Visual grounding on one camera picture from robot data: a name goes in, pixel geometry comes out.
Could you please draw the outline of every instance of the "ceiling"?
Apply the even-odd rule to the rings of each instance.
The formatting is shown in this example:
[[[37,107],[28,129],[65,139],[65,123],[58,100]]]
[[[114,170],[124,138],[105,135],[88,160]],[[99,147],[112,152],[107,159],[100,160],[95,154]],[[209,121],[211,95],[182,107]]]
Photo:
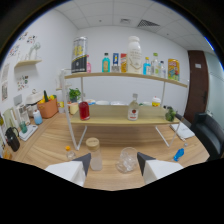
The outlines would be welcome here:
[[[96,26],[144,29],[166,37],[186,50],[215,54],[200,31],[190,22],[152,0],[72,0],[55,10],[64,14],[77,29]]]

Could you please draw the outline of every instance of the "red bottle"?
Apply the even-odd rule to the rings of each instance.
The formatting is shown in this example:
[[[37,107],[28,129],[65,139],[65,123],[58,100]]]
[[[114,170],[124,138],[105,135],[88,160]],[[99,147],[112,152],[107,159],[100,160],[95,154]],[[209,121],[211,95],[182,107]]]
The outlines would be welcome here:
[[[89,116],[89,104],[87,102],[81,102],[79,104],[79,115],[80,119],[85,121],[90,118]]]

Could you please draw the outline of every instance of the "shelf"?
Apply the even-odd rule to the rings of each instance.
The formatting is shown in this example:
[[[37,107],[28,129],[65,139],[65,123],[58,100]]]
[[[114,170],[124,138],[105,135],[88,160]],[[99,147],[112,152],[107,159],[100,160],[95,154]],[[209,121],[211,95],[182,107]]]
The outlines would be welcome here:
[[[70,118],[70,122],[76,125],[87,126],[156,126],[179,123],[177,118],[173,122],[166,121],[164,119],[165,109],[162,107],[140,106],[139,116],[136,121],[127,119],[128,106],[91,105],[89,110],[89,120],[80,120],[79,111],[77,111]]]
[[[35,65],[39,62],[41,62],[42,60],[26,60],[26,61],[19,61],[16,65],[16,67],[20,67],[20,66],[24,66],[24,65]]]
[[[167,83],[171,83],[174,85],[182,86],[187,88],[188,85],[180,83],[175,80],[171,79],[164,79],[157,76],[152,75],[143,75],[143,74],[136,74],[136,73],[116,73],[116,72],[97,72],[97,73],[87,73],[87,72],[80,72],[80,73],[72,73],[71,75],[65,76],[65,79],[72,79],[72,78],[82,78],[82,77],[96,77],[96,76],[120,76],[120,77],[133,77],[133,78],[142,78],[142,79],[152,79],[157,81],[163,81]]]

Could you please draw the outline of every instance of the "brown door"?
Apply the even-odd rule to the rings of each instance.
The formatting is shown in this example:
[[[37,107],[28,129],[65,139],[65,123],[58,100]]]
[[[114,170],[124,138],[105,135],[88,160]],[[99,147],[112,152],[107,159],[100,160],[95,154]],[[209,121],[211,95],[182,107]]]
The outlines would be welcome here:
[[[190,87],[184,117],[190,123],[196,112],[205,112],[208,99],[208,67],[203,51],[188,51]]]

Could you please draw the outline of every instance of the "green plant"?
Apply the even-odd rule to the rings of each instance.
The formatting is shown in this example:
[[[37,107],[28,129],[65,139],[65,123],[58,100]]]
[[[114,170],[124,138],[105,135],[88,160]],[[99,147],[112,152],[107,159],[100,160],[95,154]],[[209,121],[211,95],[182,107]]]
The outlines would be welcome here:
[[[70,99],[74,99],[75,97],[77,97],[77,100],[79,100],[80,99],[80,96],[81,96],[81,92],[79,91],[79,89],[78,88],[76,88],[76,89],[70,89],[69,88],[69,97],[70,97]]]

